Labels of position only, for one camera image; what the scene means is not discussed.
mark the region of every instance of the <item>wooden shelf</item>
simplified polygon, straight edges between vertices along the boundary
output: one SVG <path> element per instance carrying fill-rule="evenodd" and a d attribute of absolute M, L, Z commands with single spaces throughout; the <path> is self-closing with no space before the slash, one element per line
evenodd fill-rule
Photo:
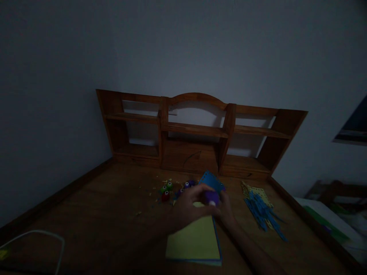
<path fill-rule="evenodd" d="M 215 136 L 220 138 L 228 138 L 228 134 L 225 133 L 224 130 L 219 127 L 168 122 L 167 124 L 161 126 L 161 130 L 187 133 L 187 134 L 197 134 L 202 136 Z"/>
<path fill-rule="evenodd" d="M 132 157 L 145 157 L 147 159 L 159 159 L 157 146 L 126 143 L 118 150 L 115 155 L 127 155 Z"/>
<path fill-rule="evenodd" d="M 223 167 L 231 167 L 237 170 L 246 170 L 260 173 L 269 173 L 270 171 L 262 165 L 256 158 L 242 157 L 236 155 L 226 155 Z"/>
<path fill-rule="evenodd" d="M 218 144 L 168 138 L 163 152 L 162 169 L 218 173 Z"/>
<path fill-rule="evenodd" d="M 281 132 L 277 132 L 272 129 L 252 127 L 252 126 L 243 126 L 243 125 L 235 125 L 234 133 L 251 134 L 251 135 L 258 135 L 258 136 L 270 136 L 273 138 L 285 138 L 285 139 L 291 138 L 290 135 L 283 134 Z"/>
<path fill-rule="evenodd" d="M 110 120 L 125 120 L 125 121 L 137 121 L 142 123 L 158 124 L 158 118 L 156 116 L 139 115 L 133 113 L 116 113 L 113 115 L 104 115 L 104 117 Z"/>

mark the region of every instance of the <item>arched top panel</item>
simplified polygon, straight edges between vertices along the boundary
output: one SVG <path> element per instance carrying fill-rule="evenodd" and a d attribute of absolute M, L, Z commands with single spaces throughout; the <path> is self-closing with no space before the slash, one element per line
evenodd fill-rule
<path fill-rule="evenodd" d="M 202 101 L 210 103 L 216 107 L 218 107 L 221 110 L 225 110 L 227 107 L 227 104 L 222 102 L 221 100 L 217 99 L 216 97 L 213 97 L 208 94 L 202 94 L 202 93 L 186 93 L 177 95 L 175 97 L 168 98 L 168 104 L 169 105 L 175 105 L 180 102 L 184 101 Z"/>

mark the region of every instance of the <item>white cable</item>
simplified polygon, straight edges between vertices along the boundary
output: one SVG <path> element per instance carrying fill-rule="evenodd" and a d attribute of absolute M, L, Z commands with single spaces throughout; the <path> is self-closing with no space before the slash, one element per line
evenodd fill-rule
<path fill-rule="evenodd" d="M 30 233 L 41 233 L 41 234 L 45 234 L 45 235 L 49 235 L 52 237 L 55 237 L 57 239 L 59 239 L 61 241 L 61 250 L 60 250 L 60 256 L 58 258 L 58 262 L 57 262 L 57 267 L 56 267 L 56 271 L 55 271 L 55 275 L 58 274 L 58 271 L 60 269 L 60 265 L 61 265 L 61 259 L 62 259 L 62 255 L 64 254 L 64 247 L 65 247 L 65 240 L 63 237 L 59 236 L 58 234 L 52 233 L 52 232 L 48 232 L 45 230 L 31 230 L 28 231 L 26 233 L 20 234 L 19 236 L 15 237 L 14 239 L 11 239 L 10 241 L 8 241 L 6 244 L 3 244 L 2 246 L 0 246 L 0 249 L 2 249 L 4 246 L 10 244 L 11 242 L 15 241 L 16 239 L 19 239 L 25 235 L 28 235 Z"/>

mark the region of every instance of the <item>yellow notebook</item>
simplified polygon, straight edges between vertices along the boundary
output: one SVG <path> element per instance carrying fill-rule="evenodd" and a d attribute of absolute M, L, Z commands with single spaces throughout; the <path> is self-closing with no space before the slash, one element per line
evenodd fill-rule
<path fill-rule="evenodd" d="M 204 206 L 195 202 L 194 206 Z M 166 258 L 221 265 L 222 257 L 212 216 L 203 217 L 168 236 Z"/>

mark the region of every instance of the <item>window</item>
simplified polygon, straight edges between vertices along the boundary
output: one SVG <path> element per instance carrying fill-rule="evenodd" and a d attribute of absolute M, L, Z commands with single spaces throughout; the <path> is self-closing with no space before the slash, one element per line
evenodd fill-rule
<path fill-rule="evenodd" d="M 367 96 L 336 135 L 334 141 L 367 145 Z"/>

